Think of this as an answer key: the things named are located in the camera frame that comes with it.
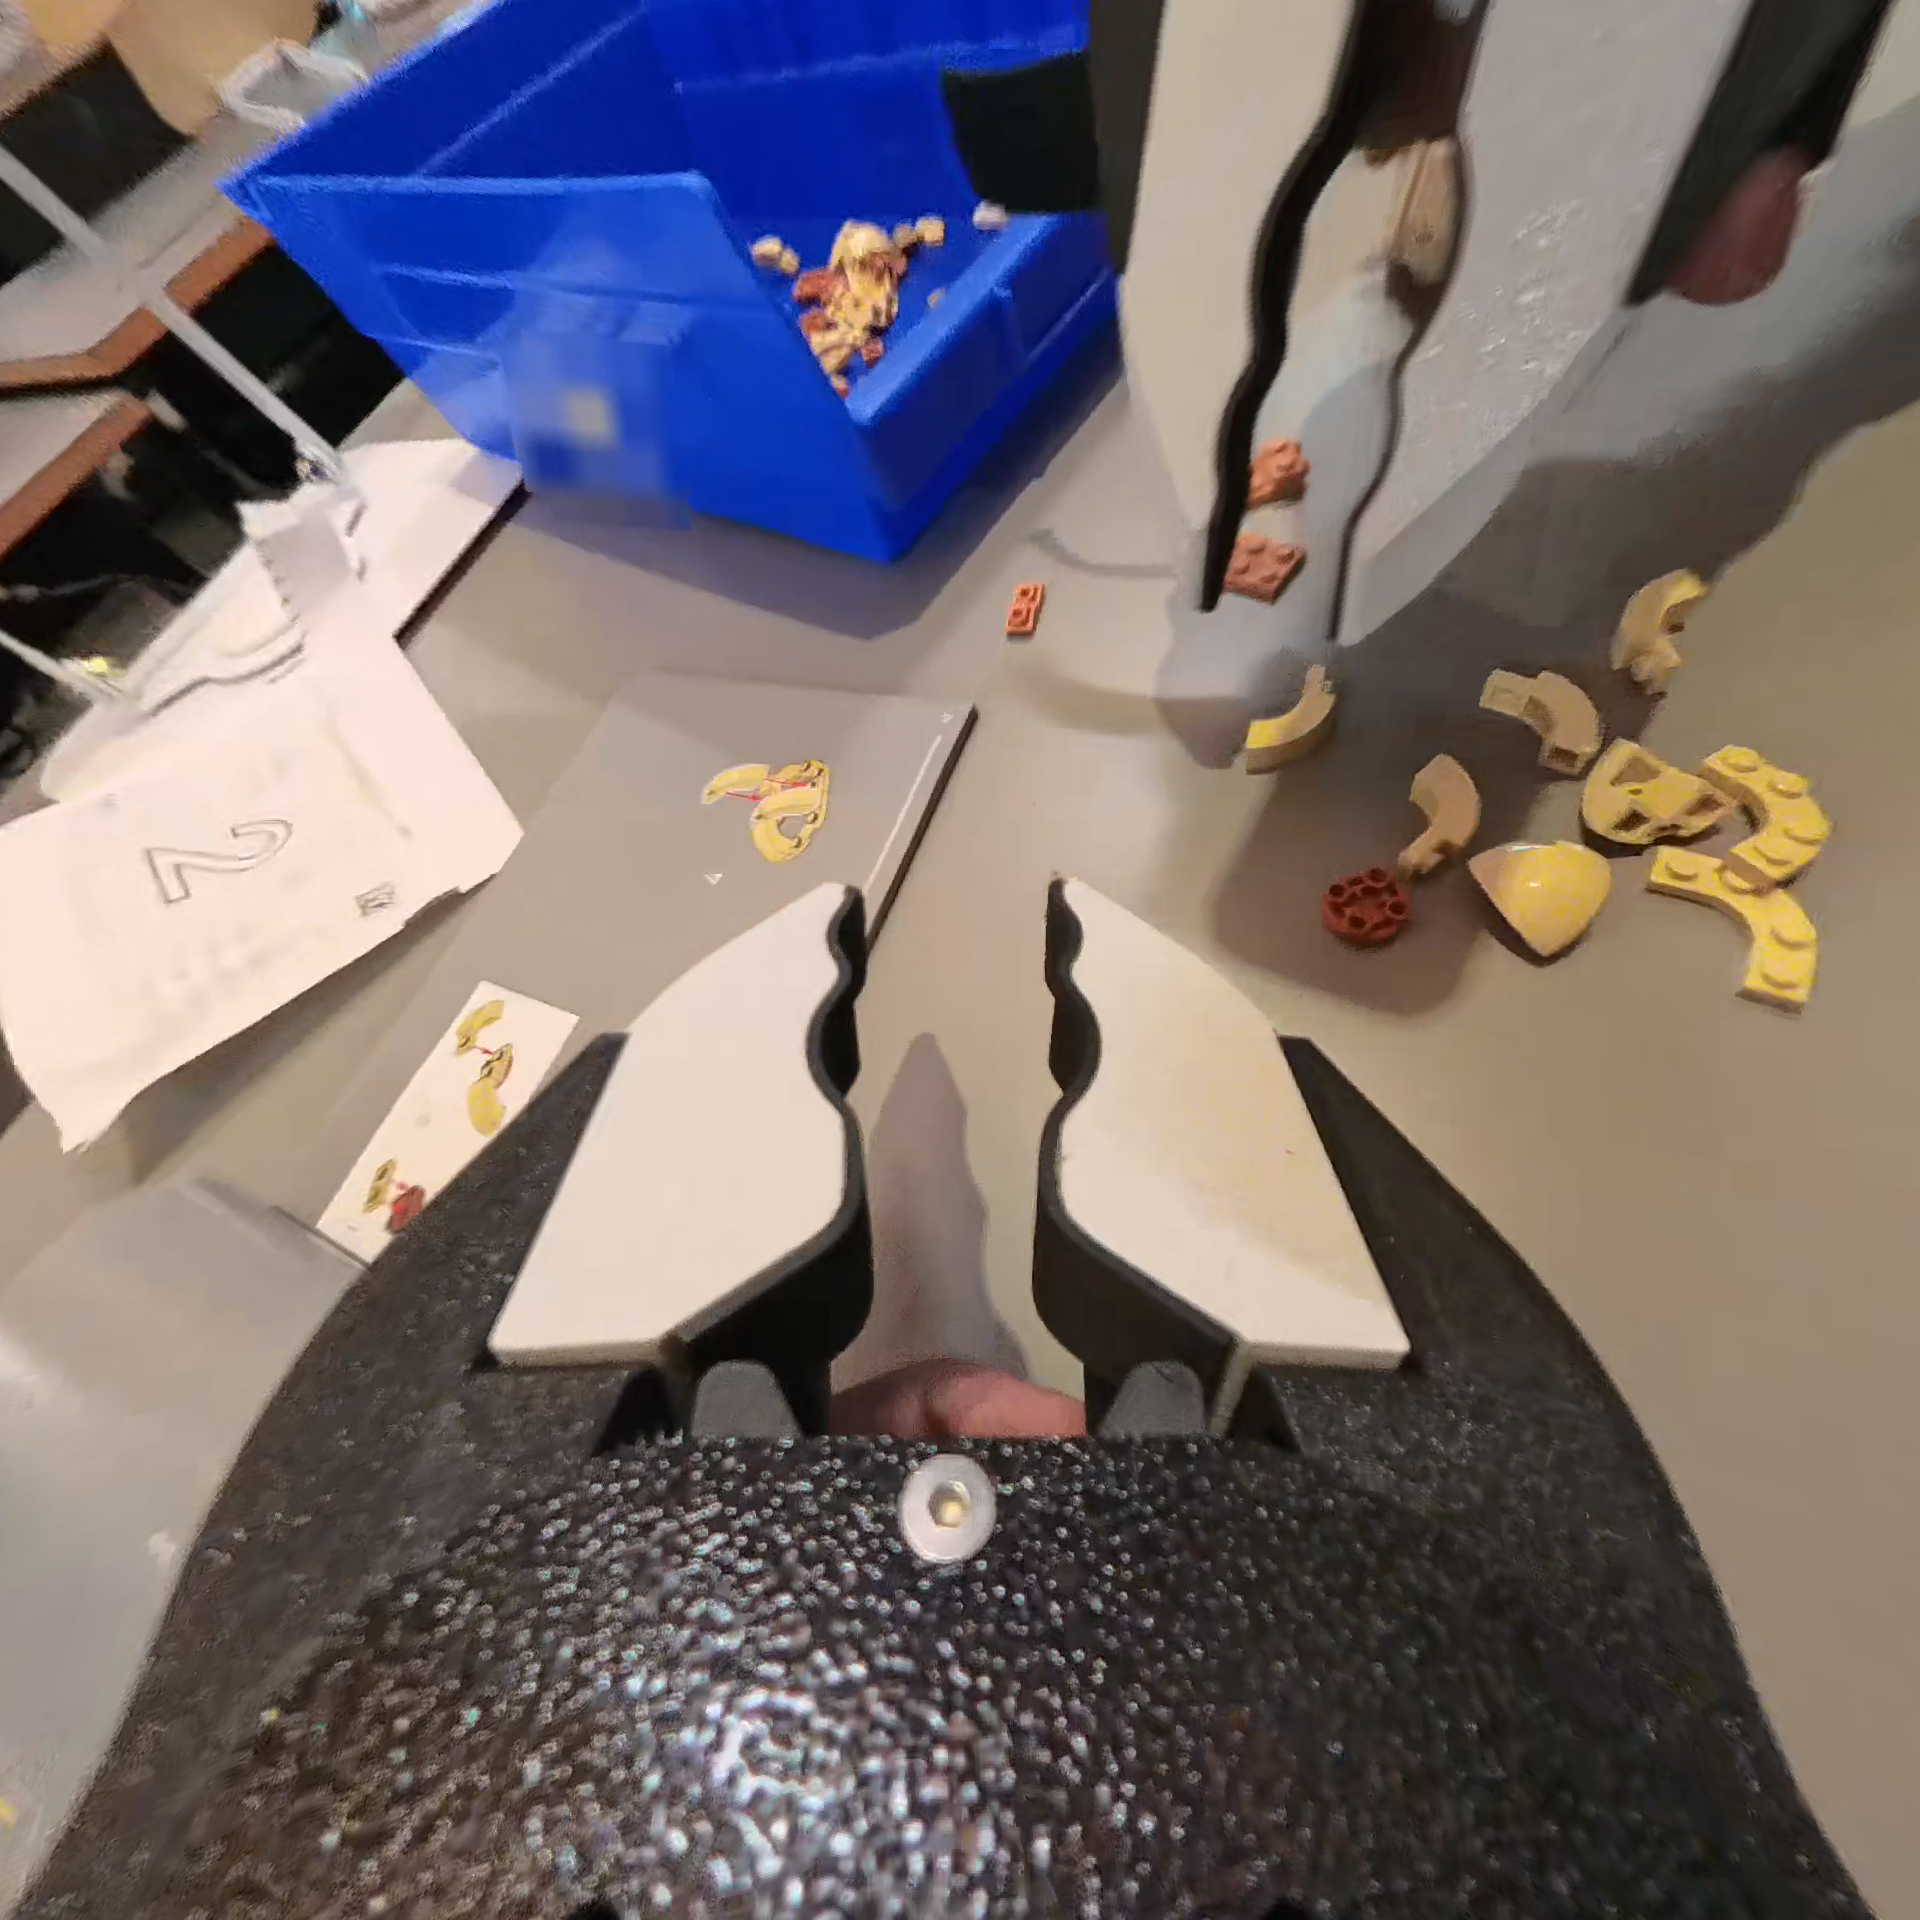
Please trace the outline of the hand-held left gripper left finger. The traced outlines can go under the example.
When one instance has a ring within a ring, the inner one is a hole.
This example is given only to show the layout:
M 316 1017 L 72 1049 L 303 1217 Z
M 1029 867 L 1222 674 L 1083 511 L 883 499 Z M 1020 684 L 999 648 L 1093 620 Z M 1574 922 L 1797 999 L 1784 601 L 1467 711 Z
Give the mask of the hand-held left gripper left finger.
M 872 1307 L 858 1118 L 867 903 L 820 882 L 710 951 L 623 1031 L 486 1332 L 504 1371 L 755 1369 L 822 1433 Z

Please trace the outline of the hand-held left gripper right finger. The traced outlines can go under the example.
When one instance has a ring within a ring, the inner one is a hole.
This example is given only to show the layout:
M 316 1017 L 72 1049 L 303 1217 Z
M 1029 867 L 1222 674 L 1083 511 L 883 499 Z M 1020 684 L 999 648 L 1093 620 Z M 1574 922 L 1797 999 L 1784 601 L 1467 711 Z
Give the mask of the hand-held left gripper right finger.
M 1235 983 L 1090 882 L 1046 888 L 1031 1289 L 1087 1427 L 1139 1371 L 1230 1433 L 1260 1374 L 1397 1374 L 1411 1338 L 1282 1038 Z

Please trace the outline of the pile of small toy bricks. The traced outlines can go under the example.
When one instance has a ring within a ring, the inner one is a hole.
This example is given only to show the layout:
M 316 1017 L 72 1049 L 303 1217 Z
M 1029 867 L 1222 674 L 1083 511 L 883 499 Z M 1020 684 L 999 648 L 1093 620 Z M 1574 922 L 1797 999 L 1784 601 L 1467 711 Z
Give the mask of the pile of small toy bricks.
M 768 231 L 750 240 L 747 262 L 786 294 L 792 322 L 831 394 L 853 395 L 895 360 L 899 379 L 932 379 L 983 361 L 959 382 L 995 382 L 996 347 L 976 338 L 976 315 L 954 305 L 970 262 L 948 257 L 948 223 L 924 214 L 902 224 L 843 223 L 822 263 Z

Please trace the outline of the blue plastic bin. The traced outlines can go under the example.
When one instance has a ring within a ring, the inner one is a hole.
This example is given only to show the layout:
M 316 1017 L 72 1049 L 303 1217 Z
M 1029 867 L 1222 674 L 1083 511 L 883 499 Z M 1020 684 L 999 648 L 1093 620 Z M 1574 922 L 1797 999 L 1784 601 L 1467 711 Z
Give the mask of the blue plastic bin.
M 1077 56 L 1087 6 L 484 6 L 227 178 L 227 198 L 532 491 L 667 503 L 900 558 L 1112 329 L 1095 214 L 981 231 L 948 74 Z M 776 281 L 847 219 L 948 223 L 995 345 L 843 402 Z

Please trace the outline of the tan curved brick plate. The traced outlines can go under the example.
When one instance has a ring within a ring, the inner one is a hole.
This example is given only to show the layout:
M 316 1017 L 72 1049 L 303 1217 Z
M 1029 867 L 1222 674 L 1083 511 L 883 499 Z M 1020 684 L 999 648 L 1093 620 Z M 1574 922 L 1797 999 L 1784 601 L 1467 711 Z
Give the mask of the tan curved brick plate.
M 1816 983 L 1816 929 L 1784 889 L 1764 889 L 1726 860 L 1690 848 L 1656 848 L 1645 888 L 1707 905 L 1743 936 L 1741 999 L 1778 1014 L 1802 1014 Z
M 1728 746 L 1706 758 L 1696 772 L 1747 816 L 1749 835 L 1718 864 L 1756 891 L 1794 886 L 1829 847 L 1834 820 L 1810 779 L 1763 752 Z

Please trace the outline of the grey desk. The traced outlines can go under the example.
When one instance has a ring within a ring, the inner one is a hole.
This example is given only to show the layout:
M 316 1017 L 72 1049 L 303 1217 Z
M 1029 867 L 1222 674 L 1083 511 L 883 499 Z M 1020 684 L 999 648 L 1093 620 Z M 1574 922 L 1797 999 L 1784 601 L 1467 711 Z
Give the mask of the grey desk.
M 1810 777 L 1835 842 L 1807 879 L 1815 998 L 1736 994 L 1736 927 L 1630 873 L 1589 943 L 1533 968 L 1447 876 L 1387 951 L 1342 951 L 1317 889 L 1404 839 L 1430 752 L 1474 769 L 1496 842 L 1559 838 L 1578 794 L 1472 706 L 1557 648 L 1434 596 L 1359 649 L 1333 744 L 1272 779 L 1215 764 L 1232 720 L 1181 674 L 1166 508 L 1119 387 L 965 500 L 900 569 L 726 526 L 596 526 L 530 500 L 414 631 L 447 716 L 524 820 L 646 671 L 912 691 L 976 724 L 886 919 L 858 1106 L 930 1041 L 965 1137 L 907 1247 L 992 1286 L 1031 1371 L 1071 1386 L 1027 1294 L 1050 1105 L 1039 915 L 1051 873 L 1172 932 L 1314 1041 L 1579 1324 L 1683 1497 L 1766 1712 L 1882 1915 L 1915 1913 L 1915 404 L 1890 345 L 1842 360 L 1831 446 L 1718 577 L 1644 732 L 1691 762 L 1749 746 Z M 1044 583 L 1029 641 L 1012 587 Z

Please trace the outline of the person's right hand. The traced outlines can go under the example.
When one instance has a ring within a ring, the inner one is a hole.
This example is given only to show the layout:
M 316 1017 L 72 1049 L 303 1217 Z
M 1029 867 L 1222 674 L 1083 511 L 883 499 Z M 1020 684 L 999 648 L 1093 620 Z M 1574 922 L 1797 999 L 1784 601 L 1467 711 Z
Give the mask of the person's right hand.
M 1672 263 L 1663 294 L 1698 307 L 1763 296 L 1791 250 L 1807 171 L 1807 156 L 1794 146 L 1757 156 Z

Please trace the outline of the person's left hand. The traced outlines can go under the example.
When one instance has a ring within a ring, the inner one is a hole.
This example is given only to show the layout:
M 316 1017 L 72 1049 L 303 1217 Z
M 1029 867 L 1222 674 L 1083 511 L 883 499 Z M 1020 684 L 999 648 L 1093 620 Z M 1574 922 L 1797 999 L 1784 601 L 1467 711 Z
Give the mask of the person's left hand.
M 1029 1440 L 1087 1433 L 1083 1402 L 970 1360 L 912 1360 L 837 1390 L 829 1433 Z

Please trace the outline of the grey instruction booklet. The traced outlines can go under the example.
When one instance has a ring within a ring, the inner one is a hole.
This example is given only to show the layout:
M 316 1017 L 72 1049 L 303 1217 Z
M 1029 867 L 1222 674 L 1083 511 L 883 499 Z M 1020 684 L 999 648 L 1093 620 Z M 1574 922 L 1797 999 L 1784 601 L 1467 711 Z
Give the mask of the grey instruction booklet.
M 424 940 L 407 1014 L 269 1019 L 310 1041 L 279 1094 L 186 1074 L 228 1142 L 162 1177 L 98 1146 L 4 1138 L 4 1915 L 36 1881 L 126 1716 L 183 1567 L 261 1414 L 350 1286 L 407 1280 L 478 1177 L 549 1196 L 556 1078 L 709 951 L 810 888 L 888 903 L 970 711 L 843 691 L 637 680 L 511 860 Z

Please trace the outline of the tan quarter arch brick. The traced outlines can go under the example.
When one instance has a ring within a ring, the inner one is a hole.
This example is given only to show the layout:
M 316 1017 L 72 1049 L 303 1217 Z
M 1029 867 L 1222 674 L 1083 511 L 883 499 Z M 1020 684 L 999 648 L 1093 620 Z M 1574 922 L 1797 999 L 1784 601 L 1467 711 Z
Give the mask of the tan quarter arch brick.
M 1240 738 L 1238 762 L 1247 777 L 1268 777 L 1317 752 L 1336 720 L 1336 688 L 1331 672 L 1314 664 L 1302 674 L 1302 691 L 1291 706 L 1252 720 Z

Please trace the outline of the white printed paper sheet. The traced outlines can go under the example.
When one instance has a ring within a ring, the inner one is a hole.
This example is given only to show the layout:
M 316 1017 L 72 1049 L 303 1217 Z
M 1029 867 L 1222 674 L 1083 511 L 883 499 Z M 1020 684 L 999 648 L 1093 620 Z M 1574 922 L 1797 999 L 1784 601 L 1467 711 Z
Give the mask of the white printed paper sheet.
M 71 1154 L 149 1088 L 492 880 L 520 824 L 397 642 L 208 687 L 4 825 L 6 1058 Z

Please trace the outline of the tan wedge brick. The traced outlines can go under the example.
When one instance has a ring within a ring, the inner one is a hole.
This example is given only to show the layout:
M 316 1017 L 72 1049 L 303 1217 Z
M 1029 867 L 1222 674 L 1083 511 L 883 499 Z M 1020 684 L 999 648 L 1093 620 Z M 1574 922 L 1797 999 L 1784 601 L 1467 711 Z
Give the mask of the tan wedge brick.
M 1627 848 L 1696 842 L 1723 827 L 1733 811 L 1733 798 L 1711 783 L 1630 738 L 1598 754 L 1579 794 L 1587 832 Z

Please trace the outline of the clear plastic bag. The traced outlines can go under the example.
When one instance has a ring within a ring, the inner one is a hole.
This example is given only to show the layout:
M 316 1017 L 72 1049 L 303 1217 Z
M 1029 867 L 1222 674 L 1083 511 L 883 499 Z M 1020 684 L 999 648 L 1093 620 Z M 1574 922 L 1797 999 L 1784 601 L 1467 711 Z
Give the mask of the clear plastic bag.
M 235 553 L 104 687 L 108 704 L 42 758 L 39 796 L 75 801 L 174 720 L 286 682 L 348 642 L 391 642 L 378 534 L 370 496 L 333 487 L 242 508 Z

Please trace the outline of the plain white paper sheet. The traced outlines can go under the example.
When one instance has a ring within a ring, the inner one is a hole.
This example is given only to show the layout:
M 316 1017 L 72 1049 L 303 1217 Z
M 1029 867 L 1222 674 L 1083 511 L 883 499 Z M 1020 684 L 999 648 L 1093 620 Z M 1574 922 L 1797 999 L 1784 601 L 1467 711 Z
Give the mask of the plain white paper sheet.
M 247 503 L 234 577 L 250 642 L 342 625 L 396 639 L 518 490 L 516 465 L 461 439 L 407 439 Z

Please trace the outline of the dark cluttered shelf rack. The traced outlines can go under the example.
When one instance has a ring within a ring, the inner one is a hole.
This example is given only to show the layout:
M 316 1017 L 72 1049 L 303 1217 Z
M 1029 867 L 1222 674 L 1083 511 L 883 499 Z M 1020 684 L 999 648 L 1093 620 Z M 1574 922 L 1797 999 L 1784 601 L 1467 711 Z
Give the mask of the dark cluttered shelf rack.
M 4 74 L 4 152 L 322 436 L 394 390 L 368 345 L 220 180 L 262 143 L 208 87 L 181 131 L 127 64 L 132 6 L 48 6 Z M 298 450 L 11 188 L 2 190 L 4 630 L 127 664 L 227 566 L 242 499 L 286 496 Z

